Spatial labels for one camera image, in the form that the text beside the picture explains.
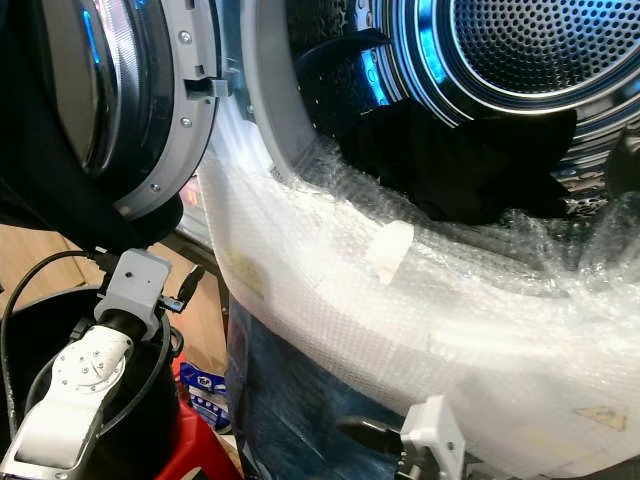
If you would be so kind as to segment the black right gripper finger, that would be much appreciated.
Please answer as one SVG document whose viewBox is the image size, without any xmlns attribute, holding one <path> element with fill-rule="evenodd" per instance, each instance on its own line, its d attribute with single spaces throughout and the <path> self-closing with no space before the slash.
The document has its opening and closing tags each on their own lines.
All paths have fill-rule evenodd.
<svg viewBox="0 0 640 480">
<path fill-rule="evenodd" d="M 401 431 L 384 422 L 362 416 L 344 416 L 338 420 L 337 426 L 342 433 L 370 451 L 393 454 L 394 457 L 401 457 L 404 453 Z"/>
</svg>

